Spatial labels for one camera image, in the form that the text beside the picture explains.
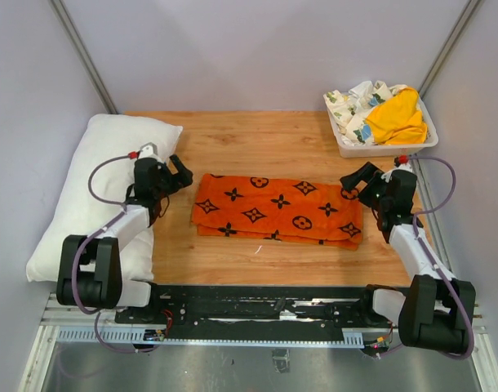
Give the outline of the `orange patterned pillowcase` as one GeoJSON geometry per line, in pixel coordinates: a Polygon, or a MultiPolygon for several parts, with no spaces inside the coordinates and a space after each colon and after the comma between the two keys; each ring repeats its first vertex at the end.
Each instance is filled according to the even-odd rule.
{"type": "Polygon", "coordinates": [[[202,177],[191,222],[202,236],[312,243],[356,250],[363,216],[358,191],[306,180],[202,177]]]}

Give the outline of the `white pillow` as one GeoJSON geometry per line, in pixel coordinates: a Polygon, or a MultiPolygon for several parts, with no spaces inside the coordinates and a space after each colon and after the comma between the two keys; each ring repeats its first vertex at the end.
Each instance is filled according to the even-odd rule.
{"type": "Polygon", "coordinates": [[[53,219],[27,262],[27,279],[55,282],[65,238],[91,234],[119,213],[118,204],[134,181],[134,163],[126,154],[152,142],[161,160],[167,160],[183,130],[154,118],[93,116],[73,155],[53,219]]]}

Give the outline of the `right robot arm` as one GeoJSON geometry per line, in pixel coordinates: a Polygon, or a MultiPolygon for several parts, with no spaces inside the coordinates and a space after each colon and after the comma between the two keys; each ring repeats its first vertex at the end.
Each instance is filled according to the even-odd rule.
{"type": "Polygon", "coordinates": [[[407,293],[366,286],[355,305],[358,318],[368,327],[392,323],[405,346],[467,359],[474,350],[476,291],[472,283],[457,279],[430,246],[420,213],[412,210],[417,176],[410,162],[411,158],[399,156],[387,172],[367,162],[340,179],[348,192],[364,184],[358,200],[375,213],[378,230],[411,279],[407,293]]]}

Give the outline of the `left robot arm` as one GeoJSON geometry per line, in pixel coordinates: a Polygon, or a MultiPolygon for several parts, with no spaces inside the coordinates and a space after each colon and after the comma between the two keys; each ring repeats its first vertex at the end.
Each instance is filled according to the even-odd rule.
{"type": "Polygon", "coordinates": [[[102,203],[118,206],[119,213],[92,234],[65,238],[56,283],[60,304],[75,305],[84,314],[134,306],[134,313],[145,323],[161,317],[162,302],[151,296],[152,284],[123,277],[120,252],[165,215],[163,200],[193,184],[193,173],[178,155],[169,159],[175,173],[166,163],[154,156],[142,156],[139,151],[108,159],[92,170],[87,181],[90,195],[102,203]],[[127,186],[124,200],[101,198],[92,188],[94,176],[104,166],[124,159],[134,162],[134,181],[127,186]]]}

